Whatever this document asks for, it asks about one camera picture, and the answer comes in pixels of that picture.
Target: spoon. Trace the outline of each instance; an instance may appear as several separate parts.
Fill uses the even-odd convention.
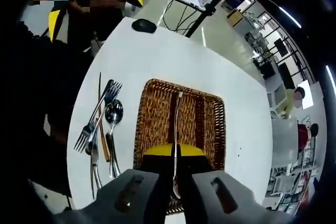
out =
[[[119,100],[115,99],[111,104],[109,104],[105,110],[105,119],[111,126],[111,131],[106,134],[106,138],[110,140],[110,178],[116,178],[120,175],[120,170],[117,162],[116,151],[114,148],[114,138],[113,131],[114,127],[120,123],[122,116],[124,114],[124,109]]]
[[[173,196],[175,196],[176,199],[181,198],[177,186],[176,172],[177,172],[177,119],[179,118],[178,111],[180,109],[180,103],[183,96],[183,91],[180,91],[178,94],[179,95],[176,99],[175,117],[174,117],[174,144],[172,146],[174,156]]]

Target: knife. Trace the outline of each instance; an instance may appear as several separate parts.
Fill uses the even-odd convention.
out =
[[[101,180],[98,173],[98,163],[99,163],[99,155],[98,155],[98,146],[97,146],[97,138],[93,142],[92,152],[91,152],[91,165],[93,176],[95,177],[97,190],[100,190],[102,187]]]
[[[103,100],[104,100],[104,98],[105,98],[105,95],[107,94],[107,91],[111,88],[112,84],[113,84],[113,80],[109,80],[109,81],[107,82],[106,87],[105,87],[105,89],[104,89],[104,91],[103,91],[103,94],[102,94],[102,96],[100,97],[100,99],[99,99],[99,101],[98,101],[98,103],[97,103],[97,105],[96,105],[96,107],[95,107],[95,110],[93,111],[93,113],[92,113],[92,115],[91,115],[91,117],[90,117],[89,123],[93,122],[93,119],[95,118],[95,116],[96,116],[96,114],[97,114],[98,108],[100,108],[100,105],[101,105],[101,103],[103,102]]]
[[[100,100],[100,86],[101,86],[100,83],[101,83],[101,72],[99,73],[98,100]],[[99,116],[101,115],[101,107],[100,106],[98,108],[98,115]],[[110,154],[109,154],[109,151],[107,149],[107,141],[106,141],[106,138],[104,136],[103,124],[102,124],[101,121],[99,123],[99,131],[100,131],[101,144],[103,146],[103,151],[104,151],[104,157],[105,157],[106,162],[109,162],[110,161]]]

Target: wicker tray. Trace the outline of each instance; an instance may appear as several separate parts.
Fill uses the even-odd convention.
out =
[[[184,91],[177,123],[179,143],[203,150],[213,169],[225,163],[225,113],[220,97],[173,83],[151,79],[142,91],[134,144],[133,168],[138,169],[143,154],[153,146],[173,142],[174,111],[179,91]],[[167,214],[183,211],[171,199]]]

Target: ceiling light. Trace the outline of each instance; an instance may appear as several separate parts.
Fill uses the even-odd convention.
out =
[[[279,6],[279,9],[285,13],[291,20],[293,20],[293,22],[299,27],[299,28],[302,28],[302,26],[300,25],[299,22],[297,22],[296,19],[293,18],[293,16],[291,16],[285,9],[283,9],[281,6]]]
[[[330,77],[330,81],[331,81],[332,87],[334,88],[335,97],[336,97],[336,86],[335,86],[335,80],[334,80],[334,79],[333,79],[333,77],[332,77],[332,74],[331,74],[331,71],[330,71],[330,69],[329,69],[328,65],[326,65],[326,67],[325,67],[325,68],[327,69],[327,72],[328,72],[328,75],[329,75],[329,77]]]
[[[206,47],[206,42],[205,42],[205,36],[204,36],[204,29],[203,29],[203,26],[201,27],[201,31],[202,31],[203,46]]]

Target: white wall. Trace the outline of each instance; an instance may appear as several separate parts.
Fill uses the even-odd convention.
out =
[[[295,116],[299,123],[311,125],[317,123],[319,125],[319,133],[316,136],[315,158],[316,166],[322,170],[327,147],[327,119],[325,117],[323,93],[320,83],[310,86],[311,95],[314,105],[303,110],[302,108],[294,108],[291,115]]]
[[[247,12],[254,12],[255,17],[258,17],[264,11],[265,8],[258,1],[255,1],[247,10]]]
[[[41,35],[48,28],[48,16],[53,6],[54,1],[41,1],[39,5],[27,6],[21,20],[33,34]]]
[[[237,9],[242,12],[251,4],[250,0],[244,0],[240,5],[238,5]]]

